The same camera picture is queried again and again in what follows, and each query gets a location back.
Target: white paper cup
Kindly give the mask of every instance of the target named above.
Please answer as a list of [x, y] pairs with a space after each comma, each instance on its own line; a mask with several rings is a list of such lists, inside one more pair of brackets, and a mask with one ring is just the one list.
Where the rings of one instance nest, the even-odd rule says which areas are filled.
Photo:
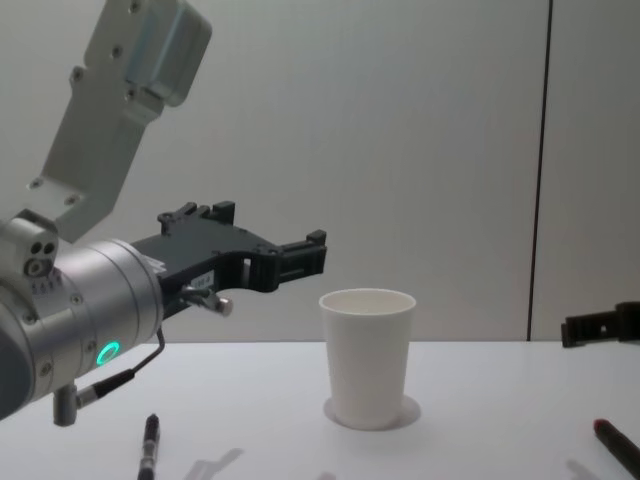
[[384, 430], [402, 415], [416, 301], [391, 290], [355, 289], [320, 299], [338, 423]]

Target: gray wall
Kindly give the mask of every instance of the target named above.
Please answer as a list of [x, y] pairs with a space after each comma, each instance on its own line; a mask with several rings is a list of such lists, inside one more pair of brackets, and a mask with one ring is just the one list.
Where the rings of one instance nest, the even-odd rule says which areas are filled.
[[[420, 304], [416, 338], [526, 332], [547, 2], [197, 0], [214, 39], [146, 134], [113, 215], [83, 241], [158, 230], [186, 201], [237, 202], [276, 242], [329, 232], [327, 273], [232, 292], [172, 340], [320, 337], [317, 298], [357, 286]], [[39, 171], [102, 1], [0, 3], [0, 202]]]
[[638, 299], [640, 3], [556, 0], [533, 337]]

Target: marker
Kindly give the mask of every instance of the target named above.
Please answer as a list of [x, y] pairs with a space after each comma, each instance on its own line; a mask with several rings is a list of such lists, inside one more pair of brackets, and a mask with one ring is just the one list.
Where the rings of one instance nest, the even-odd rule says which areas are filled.
[[596, 437], [607, 447], [624, 468], [635, 478], [640, 480], [640, 449], [624, 436], [608, 420], [598, 419], [593, 422]]
[[142, 444], [142, 459], [138, 480], [154, 480], [156, 476], [156, 461], [158, 460], [158, 445], [160, 444], [160, 419], [156, 415], [147, 418]]

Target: white table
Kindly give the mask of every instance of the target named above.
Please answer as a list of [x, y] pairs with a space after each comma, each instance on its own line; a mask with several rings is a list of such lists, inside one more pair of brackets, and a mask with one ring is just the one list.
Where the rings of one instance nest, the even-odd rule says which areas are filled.
[[[114, 360], [81, 386], [152, 348]], [[407, 393], [422, 418], [385, 433], [324, 417], [326, 370], [317, 343], [169, 345], [72, 428], [52, 425], [50, 398], [0, 423], [0, 478], [135, 479], [153, 412], [162, 425], [158, 480], [631, 478], [592, 422], [607, 417], [640, 441], [640, 347], [413, 344]], [[223, 457], [226, 466], [194, 467]]]

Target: paper cup rim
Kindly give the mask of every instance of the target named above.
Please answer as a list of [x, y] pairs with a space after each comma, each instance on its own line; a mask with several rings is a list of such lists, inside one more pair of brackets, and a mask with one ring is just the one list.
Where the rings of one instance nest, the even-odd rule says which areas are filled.
[[[328, 305], [326, 305], [326, 301], [333, 296], [336, 295], [341, 295], [341, 294], [345, 294], [345, 293], [354, 293], [354, 292], [379, 292], [379, 293], [391, 293], [393, 295], [397, 295], [399, 297], [403, 297], [406, 300], [409, 300], [409, 306], [405, 307], [405, 308], [399, 308], [397, 310], [392, 310], [392, 311], [383, 311], [383, 312], [367, 312], [367, 313], [359, 313], [359, 312], [352, 312], [352, 311], [345, 311], [345, 310], [339, 310], [336, 308], [331, 308]], [[333, 312], [333, 313], [337, 313], [340, 315], [344, 315], [344, 316], [351, 316], [351, 317], [383, 317], [385, 315], [398, 315], [401, 313], [405, 313], [408, 312], [410, 310], [413, 310], [416, 305], [417, 305], [417, 301], [416, 299], [412, 296], [409, 295], [408, 293], [404, 293], [404, 292], [399, 292], [397, 290], [390, 290], [390, 289], [386, 289], [386, 288], [347, 288], [344, 290], [336, 290], [335, 292], [329, 292], [325, 295], [323, 295], [322, 297], [320, 297], [320, 300], [318, 301], [320, 307], [324, 310], [327, 310], [329, 312]]]

